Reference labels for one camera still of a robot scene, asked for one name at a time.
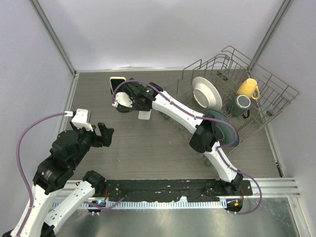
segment mug handle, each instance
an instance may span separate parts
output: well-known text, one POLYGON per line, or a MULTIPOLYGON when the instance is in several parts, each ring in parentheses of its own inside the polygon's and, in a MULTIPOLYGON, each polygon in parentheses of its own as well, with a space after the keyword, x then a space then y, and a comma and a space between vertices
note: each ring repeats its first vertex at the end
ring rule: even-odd
POLYGON ((253 95, 252 95, 252 99, 254 99, 254 100, 257 100, 257 99, 259 99, 259 97, 260 97, 260 92, 259 92, 259 87, 258 86, 256 86, 256 90, 257 90, 257 92, 258 92, 258 96, 257 97, 254 97, 253 95))

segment dish rack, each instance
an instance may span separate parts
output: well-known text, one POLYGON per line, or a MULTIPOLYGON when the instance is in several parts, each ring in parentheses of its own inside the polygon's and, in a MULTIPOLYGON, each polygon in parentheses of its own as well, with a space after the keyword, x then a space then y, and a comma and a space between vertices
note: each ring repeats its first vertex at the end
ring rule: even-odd
MULTIPOLYGON (((299 92, 280 78, 261 67, 232 46, 225 47, 220 54, 209 60, 199 59, 182 70, 182 76, 164 87, 173 98, 189 108, 203 113, 205 111, 193 97, 192 81, 195 77, 208 79, 219 91, 223 101, 220 112, 234 125, 239 135, 236 147, 226 148, 227 155, 258 133, 270 121, 278 116, 299 92), (260 98, 251 99, 249 117, 233 116, 227 104, 236 96, 239 86, 248 78, 258 82, 260 98)), ((186 140, 191 134, 179 123, 164 115, 186 140)))

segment rack wire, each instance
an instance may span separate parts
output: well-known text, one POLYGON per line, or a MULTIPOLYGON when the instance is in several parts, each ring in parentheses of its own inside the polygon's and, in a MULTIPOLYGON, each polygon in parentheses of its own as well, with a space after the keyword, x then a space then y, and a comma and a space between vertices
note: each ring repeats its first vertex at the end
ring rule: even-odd
MULTIPOLYGON (((203 113, 205 109, 193 97, 192 81, 195 77, 204 77, 217 88, 223 101, 220 112, 232 122, 238 132, 239 145, 227 148, 225 152, 228 155, 264 128, 299 95, 298 90, 230 45, 209 60, 203 62, 199 59, 185 67, 180 78, 164 87, 179 102, 203 113), (260 98, 251 99, 250 116, 244 119, 233 116, 226 105, 235 98, 238 88, 248 78, 258 82, 260 98)), ((184 137, 190 140, 191 134, 182 125, 172 119, 170 121, 180 131, 184 131, 184 137)))

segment metal post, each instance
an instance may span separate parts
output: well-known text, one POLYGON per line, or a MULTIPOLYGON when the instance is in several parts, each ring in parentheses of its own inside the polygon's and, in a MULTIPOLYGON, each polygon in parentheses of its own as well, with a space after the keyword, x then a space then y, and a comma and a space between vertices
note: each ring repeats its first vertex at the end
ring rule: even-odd
POLYGON ((39 16, 40 21, 42 21, 45 29, 47 30, 49 36, 51 37, 51 39, 53 40, 54 44, 56 45, 61 57, 64 59, 67 67, 69 68, 71 74, 73 76, 75 76, 76 71, 74 69, 74 67, 72 66, 61 42, 59 41, 57 35, 55 34, 48 18, 46 17, 42 7, 40 6, 40 3, 38 2, 38 0, 29 0, 31 5, 33 6, 34 10, 36 11, 37 15, 39 16))
POLYGON ((266 32, 265 36, 263 37, 261 43, 259 44, 259 47, 255 53, 255 55, 252 58, 252 61, 248 67, 248 71, 251 71, 253 66, 254 66, 254 62, 257 62, 263 52, 263 50, 265 49, 265 47, 267 46, 268 42, 270 41, 273 33, 276 31, 279 23, 281 22, 283 16, 285 15, 285 13, 287 12, 287 10, 289 9, 289 7, 291 6, 291 3, 293 2, 293 0, 283 0, 280 8, 278 9, 272 23, 270 24, 268 31, 266 32))

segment white panel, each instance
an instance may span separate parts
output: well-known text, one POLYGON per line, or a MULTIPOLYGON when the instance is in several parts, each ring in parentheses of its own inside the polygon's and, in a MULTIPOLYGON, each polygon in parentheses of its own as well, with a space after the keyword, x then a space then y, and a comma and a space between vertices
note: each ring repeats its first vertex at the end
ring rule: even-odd
POLYGON ((316 1, 295 0, 259 64, 300 91, 271 122, 284 173, 295 177, 316 225, 316 1))
POLYGON ((40 0, 77 70, 254 55, 282 0, 40 0))
MULTIPOLYGON (((0 32, 2 235, 15 227, 28 200, 15 159, 18 137, 34 121, 63 111, 71 74, 29 1, 0 1, 0 32)), ((29 181, 49 155, 58 122, 43 122, 22 141, 21 161, 29 181)))

